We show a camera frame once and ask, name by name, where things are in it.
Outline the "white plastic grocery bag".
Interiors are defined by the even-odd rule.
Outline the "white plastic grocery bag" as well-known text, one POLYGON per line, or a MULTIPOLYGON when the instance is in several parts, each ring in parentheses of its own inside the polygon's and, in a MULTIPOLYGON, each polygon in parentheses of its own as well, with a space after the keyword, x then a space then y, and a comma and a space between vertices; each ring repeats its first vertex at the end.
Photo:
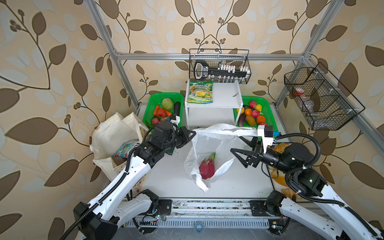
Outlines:
POLYGON ((257 137, 257 129, 251 127, 236 127, 228 124, 216 124, 207 128, 196 128, 192 139, 192 147, 184 162, 187 176, 204 193, 209 191, 211 184, 224 175, 236 160, 230 152, 234 149, 245 149, 247 144, 240 137, 257 137), (214 154, 213 176, 203 179, 200 165, 214 154))

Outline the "pink dragon fruit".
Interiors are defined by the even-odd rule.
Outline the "pink dragon fruit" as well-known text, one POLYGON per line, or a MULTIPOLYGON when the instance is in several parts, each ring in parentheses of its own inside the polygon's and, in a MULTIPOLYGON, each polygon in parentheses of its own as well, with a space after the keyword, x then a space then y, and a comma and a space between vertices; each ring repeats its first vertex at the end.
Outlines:
POLYGON ((216 153, 212 153, 200 164, 199 170, 203 180, 207 180, 215 174, 215 156, 216 153))

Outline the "yellow lemon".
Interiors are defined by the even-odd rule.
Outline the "yellow lemon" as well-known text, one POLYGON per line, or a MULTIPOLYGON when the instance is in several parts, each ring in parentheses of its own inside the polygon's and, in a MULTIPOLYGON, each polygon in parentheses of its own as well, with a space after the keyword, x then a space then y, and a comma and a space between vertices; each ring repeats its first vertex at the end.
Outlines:
POLYGON ((262 111, 262 105, 260 105, 260 104, 257 104, 256 106, 255 106, 255 110, 257 110, 257 111, 259 111, 259 112, 261 112, 262 111))

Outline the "Fox's candy bag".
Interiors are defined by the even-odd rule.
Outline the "Fox's candy bag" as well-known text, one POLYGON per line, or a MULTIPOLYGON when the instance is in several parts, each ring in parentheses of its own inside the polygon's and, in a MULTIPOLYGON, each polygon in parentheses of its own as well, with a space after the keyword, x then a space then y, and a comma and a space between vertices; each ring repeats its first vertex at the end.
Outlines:
POLYGON ((139 140, 129 140, 123 143, 115 152, 114 157, 128 158, 130 151, 140 144, 139 140))

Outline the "cream floral tote bag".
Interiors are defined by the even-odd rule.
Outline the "cream floral tote bag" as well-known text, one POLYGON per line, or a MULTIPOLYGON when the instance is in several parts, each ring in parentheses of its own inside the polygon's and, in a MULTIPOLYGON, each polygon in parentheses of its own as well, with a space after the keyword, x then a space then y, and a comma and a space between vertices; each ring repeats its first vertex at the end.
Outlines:
POLYGON ((131 113, 123 117, 115 113, 100 123, 92 134, 90 150, 94 154, 93 163, 112 181, 123 170, 122 161, 114 161, 116 151, 127 141, 143 141, 147 126, 131 113))

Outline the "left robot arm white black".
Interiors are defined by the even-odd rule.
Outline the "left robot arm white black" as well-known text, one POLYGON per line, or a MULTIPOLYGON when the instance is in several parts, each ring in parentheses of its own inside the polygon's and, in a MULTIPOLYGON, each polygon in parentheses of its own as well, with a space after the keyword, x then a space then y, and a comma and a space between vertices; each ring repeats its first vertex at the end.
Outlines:
POLYGON ((189 143, 195 131, 179 128, 169 121, 160 121, 128 155, 126 167, 89 203, 80 202, 74 208, 75 222, 63 233, 65 240, 74 229, 88 240, 111 240, 118 228, 136 216, 157 208, 158 196, 144 190, 127 203, 124 198, 134 185, 160 161, 166 151, 180 149, 189 143))

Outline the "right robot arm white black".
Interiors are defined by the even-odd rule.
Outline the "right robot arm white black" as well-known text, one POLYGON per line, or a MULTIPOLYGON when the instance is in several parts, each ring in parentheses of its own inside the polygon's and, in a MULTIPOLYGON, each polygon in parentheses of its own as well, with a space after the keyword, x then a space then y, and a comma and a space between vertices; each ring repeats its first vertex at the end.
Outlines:
POLYGON ((308 228, 328 240, 382 240, 384 233, 364 220, 329 185, 327 180, 312 168, 321 156, 321 145, 311 135, 293 133, 279 135, 270 144, 253 139, 241 138, 252 150, 232 148, 231 153, 247 168, 259 163, 270 166, 285 175, 285 182, 299 197, 315 203, 330 218, 327 220, 314 214, 278 191, 272 191, 265 200, 262 210, 269 215, 283 215, 307 225, 308 228), (282 153, 272 147, 276 141, 290 137, 302 137, 315 145, 316 152, 300 143, 292 143, 282 153))

